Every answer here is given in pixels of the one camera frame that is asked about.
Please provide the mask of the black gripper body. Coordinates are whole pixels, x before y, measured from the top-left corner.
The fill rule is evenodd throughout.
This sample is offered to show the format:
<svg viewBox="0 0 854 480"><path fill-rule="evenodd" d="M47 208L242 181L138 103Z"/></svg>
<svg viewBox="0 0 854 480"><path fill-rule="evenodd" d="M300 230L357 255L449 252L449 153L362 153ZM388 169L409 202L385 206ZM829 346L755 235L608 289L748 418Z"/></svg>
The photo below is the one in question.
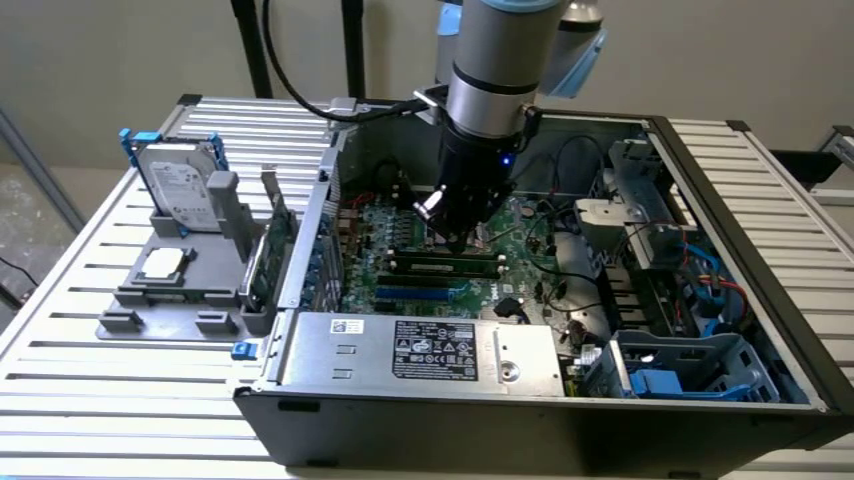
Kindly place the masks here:
<svg viewBox="0 0 854 480"><path fill-rule="evenodd" d="M510 179L524 136L488 138L444 126L440 176L433 193L413 204L429 228L454 253L466 249L476 227L490 220L510 196Z"/></svg>

